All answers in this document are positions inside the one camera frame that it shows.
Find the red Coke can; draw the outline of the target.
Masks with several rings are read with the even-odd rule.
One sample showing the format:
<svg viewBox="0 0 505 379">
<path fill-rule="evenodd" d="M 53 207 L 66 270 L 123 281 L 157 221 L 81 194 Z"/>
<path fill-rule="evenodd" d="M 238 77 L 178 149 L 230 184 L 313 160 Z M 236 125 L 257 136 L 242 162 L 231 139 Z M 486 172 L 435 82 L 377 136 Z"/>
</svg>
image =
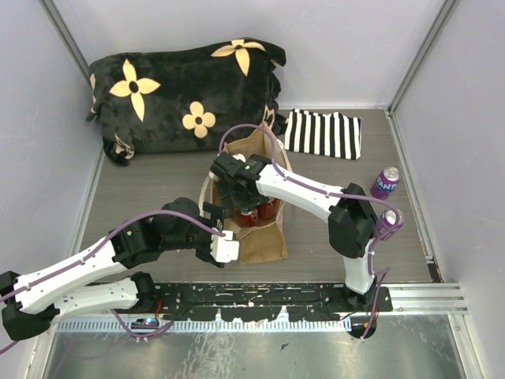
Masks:
<svg viewBox="0 0 505 379">
<path fill-rule="evenodd" d="M 237 212 L 236 223 L 239 227 L 256 227 L 259 213 L 256 209 Z"/>
<path fill-rule="evenodd" d="M 261 204 L 258 207 L 258 214 L 261 220 L 272 220 L 278 211 L 279 208 L 279 200 L 278 199 L 270 199 L 269 202 Z"/>
</svg>

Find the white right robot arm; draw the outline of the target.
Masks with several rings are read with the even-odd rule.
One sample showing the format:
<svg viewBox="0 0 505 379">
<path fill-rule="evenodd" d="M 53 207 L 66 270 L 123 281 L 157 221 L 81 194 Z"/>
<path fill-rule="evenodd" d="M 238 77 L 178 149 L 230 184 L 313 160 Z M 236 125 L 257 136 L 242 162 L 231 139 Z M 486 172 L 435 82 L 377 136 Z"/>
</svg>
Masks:
<svg viewBox="0 0 505 379">
<path fill-rule="evenodd" d="M 259 155 L 241 161 L 223 152 L 215 158 L 210 172 L 229 190 L 237 210 L 248 210 L 274 198 L 324 221 L 331 248 L 343 259 L 347 304 L 362 311 L 373 303 L 376 277 L 368 268 L 368 248 L 377 216 L 360 186 L 352 183 L 342 188 L 315 182 Z"/>
</svg>

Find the brown burlap canvas bag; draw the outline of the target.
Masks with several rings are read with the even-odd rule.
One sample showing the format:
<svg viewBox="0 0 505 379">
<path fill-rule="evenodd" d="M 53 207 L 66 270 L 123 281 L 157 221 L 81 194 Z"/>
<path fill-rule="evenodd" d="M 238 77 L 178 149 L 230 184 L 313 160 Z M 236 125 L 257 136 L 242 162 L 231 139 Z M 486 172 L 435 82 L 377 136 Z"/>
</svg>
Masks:
<svg viewBox="0 0 505 379">
<path fill-rule="evenodd" d="M 246 158 L 259 155 L 273 158 L 282 168 L 291 171 L 292 167 L 283 143 L 266 122 L 258 126 L 241 124 L 227 130 L 218 145 L 219 152 L 242 154 Z M 279 208 L 272 220 L 258 220 L 256 227 L 239 227 L 237 213 L 226 219 L 224 226 L 233 231 L 240 242 L 239 261 L 242 264 L 259 264 L 281 261 L 288 258 L 287 244 L 282 229 L 284 201 L 279 201 Z"/>
</svg>

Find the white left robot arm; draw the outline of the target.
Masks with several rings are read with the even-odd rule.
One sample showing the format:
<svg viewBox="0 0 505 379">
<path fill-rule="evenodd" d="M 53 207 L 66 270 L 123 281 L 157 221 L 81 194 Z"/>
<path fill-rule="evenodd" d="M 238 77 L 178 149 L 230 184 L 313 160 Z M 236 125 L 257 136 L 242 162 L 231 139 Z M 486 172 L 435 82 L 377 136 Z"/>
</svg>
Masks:
<svg viewBox="0 0 505 379">
<path fill-rule="evenodd" d="M 2 326 L 13 341 L 28 340 L 66 318 L 101 310 L 151 312 L 159 304 L 152 277 L 136 272 L 113 283 L 97 284 L 154 262 L 162 253 L 194 250 L 218 268 L 238 258 L 236 234 L 224 227 L 226 211 L 205 203 L 208 218 L 194 201 L 180 197 L 162 209 L 124 222 L 105 237 L 64 261 L 30 274 L 1 275 Z"/>
</svg>

